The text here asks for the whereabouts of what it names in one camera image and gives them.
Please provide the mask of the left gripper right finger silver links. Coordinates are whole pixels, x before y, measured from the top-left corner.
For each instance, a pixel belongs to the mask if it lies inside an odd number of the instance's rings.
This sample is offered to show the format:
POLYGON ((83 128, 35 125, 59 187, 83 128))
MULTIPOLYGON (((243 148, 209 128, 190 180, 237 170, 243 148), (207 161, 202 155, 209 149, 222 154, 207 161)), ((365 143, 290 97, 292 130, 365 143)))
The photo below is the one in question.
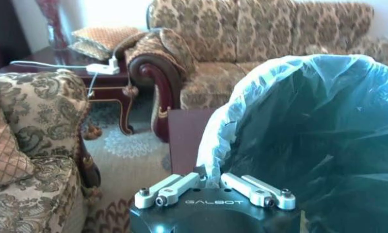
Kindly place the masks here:
POLYGON ((254 206, 262 208, 276 206, 278 209, 296 208, 296 197, 289 189, 278 189, 250 175, 238 177, 231 173, 222 173, 219 182, 245 196, 254 206))

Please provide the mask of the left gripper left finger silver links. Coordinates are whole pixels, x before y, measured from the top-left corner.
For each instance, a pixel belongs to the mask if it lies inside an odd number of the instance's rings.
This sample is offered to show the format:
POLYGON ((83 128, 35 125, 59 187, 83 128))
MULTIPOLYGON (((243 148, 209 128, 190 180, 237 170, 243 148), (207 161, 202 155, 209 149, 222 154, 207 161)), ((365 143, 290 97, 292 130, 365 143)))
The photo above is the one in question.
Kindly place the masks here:
POLYGON ((170 174, 150 187, 142 187, 134 194, 134 207, 147 209, 170 206, 178 202, 182 194, 189 190, 205 187, 206 173, 203 166, 197 166, 186 175, 170 174))

